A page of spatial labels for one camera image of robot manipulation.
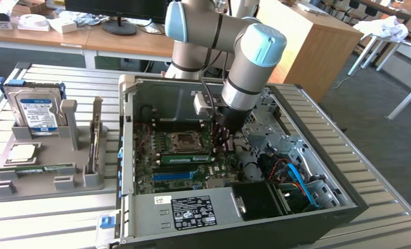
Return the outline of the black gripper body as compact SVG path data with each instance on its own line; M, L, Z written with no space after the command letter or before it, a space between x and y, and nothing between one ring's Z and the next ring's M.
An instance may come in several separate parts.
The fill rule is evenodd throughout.
M219 107L215 122L227 130L240 130L250 116L251 110L234 110L230 107Z

